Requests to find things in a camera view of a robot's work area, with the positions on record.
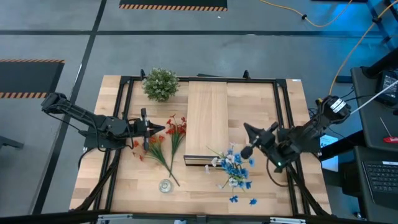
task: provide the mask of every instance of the yellow cable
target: yellow cable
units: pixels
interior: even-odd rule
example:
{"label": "yellow cable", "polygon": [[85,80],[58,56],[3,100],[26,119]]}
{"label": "yellow cable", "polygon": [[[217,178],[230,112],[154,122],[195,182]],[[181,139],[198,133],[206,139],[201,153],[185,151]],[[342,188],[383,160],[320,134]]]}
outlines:
{"label": "yellow cable", "polygon": [[[260,1],[260,2],[263,2],[263,3],[266,3],[266,4],[270,5],[270,6],[275,6],[275,7],[279,7],[279,8],[282,8],[282,9],[287,9],[287,10],[290,10],[290,11],[294,11],[294,12],[296,12],[297,14],[299,14],[300,16],[304,16],[304,14],[302,14],[301,12],[298,12],[296,9],[293,9],[293,8],[291,8],[291,7],[280,6],[280,5],[278,5],[278,4],[274,4],[274,3],[271,3],[271,2],[267,2],[267,1],[265,1],[265,0],[259,0],[259,1]],[[308,21],[311,25],[313,25],[313,26],[315,26],[315,27],[318,27],[318,28],[326,27],[326,26],[332,24],[333,22],[335,22],[335,21],[342,15],[342,14],[347,10],[347,8],[348,8],[348,6],[351,4],[351,2],[353,2],[353,0],[350,0],[349,3],[346,5],[346,7],[345,7],[334,19],[332,19],[330,22],[328,22],[328,23],[326,23],[326,24],[323,24],[323,25],[316,25],[316,24],[314,24],[311,20],[309,20],[307,17],[305,18],[305,20]]]}
{"label": "yellow cable", "polygon": [[[383,14],[387,12],[387,10],[388,10],[389,8],[391,8],[393,5],[395,5],[395,4],[397,4],[397,3],[398,3],[398,0],[394,1],[392,4],[390,4],[389,6],[387,6],[386,9],[383,10],[377,18],[380,19],[380,18],[383,16]],[[349,54],[347,55],[347,57],[344,59],[343,64],[341,64],[340,68],[338,69],[338,71],[337,71],[337,73],[336,73],[336,75],[335,75],[335,77],[334,77],[334,79],[333,79],[333,81],[332,81],[332,83],[331,83],[330,90],[329,90],[329,95],[331,95],[331,90],[333,89],[333,85],[335,84],[336,79],[337,79],[337,76],[340,74],[341,69],[343,69],[344,65],[346,65],[348,59],[351,57],[351,54],[353,54],[353,52],[355,51],[355,49],[360,45],[360,43],[362,42],[362,40],[365,38],[366,34],[368,34],[368,32],[374,27],[375,24],[376,24],[376,23],[374,23],[374,22],[372,23],[372,25],[369,27],[369,29],[362,35],[361,39],[358,41],[358,43],[354,46],[354,48],[349,52]]]}

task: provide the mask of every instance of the wooden table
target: wooden table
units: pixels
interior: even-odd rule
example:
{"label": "wooden table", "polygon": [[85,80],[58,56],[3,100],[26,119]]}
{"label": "wooden table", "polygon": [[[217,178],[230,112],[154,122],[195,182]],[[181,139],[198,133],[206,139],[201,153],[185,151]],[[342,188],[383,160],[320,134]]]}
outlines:
{"label": "wooden table", "polygon": [[[120,76],[106,75],[103,78],[95,108],[96,114],[111,116],[118,92]],[[295,125],[302,125],[309,120],[307,104],[300,80],[286,80],[289,91],[290,105]],[[148,118],[155,124],[165,125],[169,116],[176,114],[176,118],[187,117],[188,92],[190,82],[180,82],[179,91],[166,103],[156,103],[148,100],[141,87],[141,82],[134,82],[128,118],[140,116],[141,108],[147,109]],[[238,144],[236,151],[241,150],[247,141],[247,134],[243,122],[258,128],[268,128],[277,121],[275,99],[272,85],[260,83],[227,83],[228,85],[228,134],[229,140]],[[124,89],[122,101],[125,101],[127,88]],[[285,105],[281,100],[283,117],[287,124]],[[173,173],[180,183],[178,187],[169,178],[164,167],[145,158],[140,161],[140,150],[135,148],[136,155],[128,148],[122,150],[116,186],[111,206],[112,212],[128,213],[178,213],[178,214],[211,214],[211,215],[279,215],[290,216],[289,191],[287,187],[273,184],[266,172],[266,157],[259,150],[254,150],[256,166],[249,167],[249,179],[253,181],[252,188],[246,193],[235,190],[239,196],[238,203],[231,203],[231,189],[220,190],[216,184],[226,181],[226,174],[221,170],[210,168],[210,174],[205,173],[203,166],[186,166],[183,160],[185,142],[178,149],[173,166]],[[170,162],[171,140],[166,136],[163,145],[164,155]],[[82,162],[76,180],[70,208],[79,206],[86,196],[93,190],[100,176],[104,154],[92,150]],[[323,180],[322,168],[319,161],[309,153],[301,155],[305,183],[309,191],[324,210],[330,213],[330,205]],[[281,184],[287,183],[286,173],[272,176]],[[170,179],[174,184],[172,193],[164,194],[159,191],[159,182]],[[100,208],[104,208],[108,187],[105,186],[101,198]],[[300,191],[295,188],[298,209],[303,211]],[[249,205],[249,200],[256,198],[255,206]]]}

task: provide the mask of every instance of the keyboard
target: keyboard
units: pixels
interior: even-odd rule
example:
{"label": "keyboard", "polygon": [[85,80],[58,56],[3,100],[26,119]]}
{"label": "keyboard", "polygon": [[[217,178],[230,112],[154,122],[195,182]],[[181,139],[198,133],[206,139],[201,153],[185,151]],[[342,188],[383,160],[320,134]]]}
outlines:
{"label": "keyboard", "polygon": [[373,202],[398,210],[398,161],[364,161]]}

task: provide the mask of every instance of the concrete floor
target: concrete floor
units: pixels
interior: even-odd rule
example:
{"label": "concrete floor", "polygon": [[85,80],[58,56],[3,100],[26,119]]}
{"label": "concrete floor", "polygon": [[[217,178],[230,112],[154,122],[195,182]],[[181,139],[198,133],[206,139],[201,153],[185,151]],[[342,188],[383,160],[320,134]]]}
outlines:
{"label": "concrete floor", "polygon": [[[2,30],[91,30],[101,0],[3,0],[0,2]],[[118,9],[117,0],[108,0],[99,30],[271,30],[271,31],[350,31],[362,34],[371,24],[369,6],[380,13],[380,1],[352,4],[334,24],[318,29],[299,15],[257,0],[228,0],[228,12],[139,11]],[[324,24],[334,18],[344,4],[304,0],[280,0],[308,18]],[[397,34],[397,21],[387,12],[382,21],[388,34]],[[71,93],[88,35],[0,35],[0,58],[65,59],[57,91]],[[143,68],[168,68],[180,76],[197,73],[240,77],[249,70],[258,78],[299,78],[303,82],[308,107],[328,93],[330,83],[357,37],[302,35],[97,35],[76,103],[94,110],[103,75],[138,75]],[[343,75],[351,67],[371,65],[390,49],[382,37],[365,38],[348,60]],[[396,38],[390,45],[398,44]],[[335,95],[345,95],[349,84],[337,84]],[[60,122],[40,112],[41,100],[0,100],[0,135],[25,143],[21,151],[4,147],[0,151],[0,216],[29,214],[39,189],[40,178],[49,158]],[[359,115],[333,127],[346,136],[361,129]],[[331,136],[341,138],[333,133]],[[68,210],[77,175],[83,137],[68,129],[55,175],[45,202],[44,213]],[[354,218],[355,198],[341,189],[327,186],[331,208],[339,217]],[[135,223],[152,223],[135,221]]]}

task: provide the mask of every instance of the floor mat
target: floor mat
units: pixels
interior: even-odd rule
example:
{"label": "floor mat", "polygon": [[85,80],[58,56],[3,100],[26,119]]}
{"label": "floor mat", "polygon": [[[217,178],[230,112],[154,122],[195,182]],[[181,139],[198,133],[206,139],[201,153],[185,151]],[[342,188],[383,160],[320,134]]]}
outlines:
{"label": "floor mat", "polygon": [[0,60],[0,98],[45,98],[53,93],[61,76],[64,60]]}
{"label": "floor mat", "polygon": [[120,0],[119,8],[219,12],[228,10],[226,0]]}

